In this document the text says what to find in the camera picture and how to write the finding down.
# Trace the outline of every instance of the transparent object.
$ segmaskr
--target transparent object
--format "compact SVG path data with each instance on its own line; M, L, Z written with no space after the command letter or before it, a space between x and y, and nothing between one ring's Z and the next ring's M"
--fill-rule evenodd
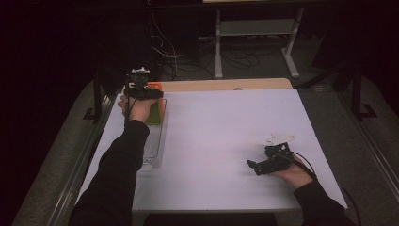
M163 99L162 121L156 125L148 125L150 134L144 146L143 167L159 168L164 155L165 138L168 127L167 100Z

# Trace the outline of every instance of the black sleeve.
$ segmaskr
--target black sleeve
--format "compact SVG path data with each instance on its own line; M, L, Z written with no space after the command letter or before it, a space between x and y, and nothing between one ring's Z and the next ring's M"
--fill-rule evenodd
M123 134L102 156L96 175L74 206L70 225L131 225L136 173L143 164L150 130L128 121Z
M318 182L300 187L294 195L302 207L306 225L355 226L346 216L344 208L332 200Z

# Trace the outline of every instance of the dark background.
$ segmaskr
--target dark background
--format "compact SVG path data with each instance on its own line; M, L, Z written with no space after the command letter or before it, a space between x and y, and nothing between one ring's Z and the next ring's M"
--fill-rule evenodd
M112 7L107 1L79 4ZM74 14L75 8L71 1L40 0L3 2L0 8L0 225L9 225L14 219L75 98L97 69L105 71L102 81L108 92L120 87L121 74L131 70L130 65L158 70L150 51L148 14L88 18ZM362 73L379 86L399 114L397 14L397 6L390 2L307 8L300 33L322 36L329 26L315 66L328 69L353 55L360 57ZM194 37L177 47L182 50L195 44L196 35L209 35L213 30L209 22L214 13L205 15L210 19L202 14L200 19L198 15L190 17L188 23L194 26L180 26L193 29L179 35L170 25L182 15L158 14L164 18L160 25L172 39Z

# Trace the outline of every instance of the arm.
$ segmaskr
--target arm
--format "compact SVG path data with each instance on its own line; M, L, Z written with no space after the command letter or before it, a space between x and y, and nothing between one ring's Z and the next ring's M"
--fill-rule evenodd
M96 175L72 210L70 225L131 225L136 173L150 132L144 122L154 100L133 103L123 134L102 156ZM123 113L125 104L122 96L119 106Z
M300 167L293 164L287 170L272 174L282 178L295 189L294 195L302 207L306 225L355 226L344 213L343 207L332 200L319 182L313 181Z

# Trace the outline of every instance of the equipment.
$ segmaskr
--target equipment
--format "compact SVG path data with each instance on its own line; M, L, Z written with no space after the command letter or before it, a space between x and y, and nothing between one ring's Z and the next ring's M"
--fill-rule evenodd
M267 155L268 160L260 163L247 160L248 165L255 170L258 176L275 171L287 170L294 161L294 157L287 143L276 146L266 146L264 148L264 153Z
M144 68L138 70L132 70L131 73L126 74L126 84L123 94L128 100L126 105L126 120L130 115L130 97L136 100L150 100L157 99L157 103L153 104L150 109L150 116L147 118L147 124L160 124L164 116L164 103L163 97L164 92L162 91L161 83L150 82L149 83L149 70Z

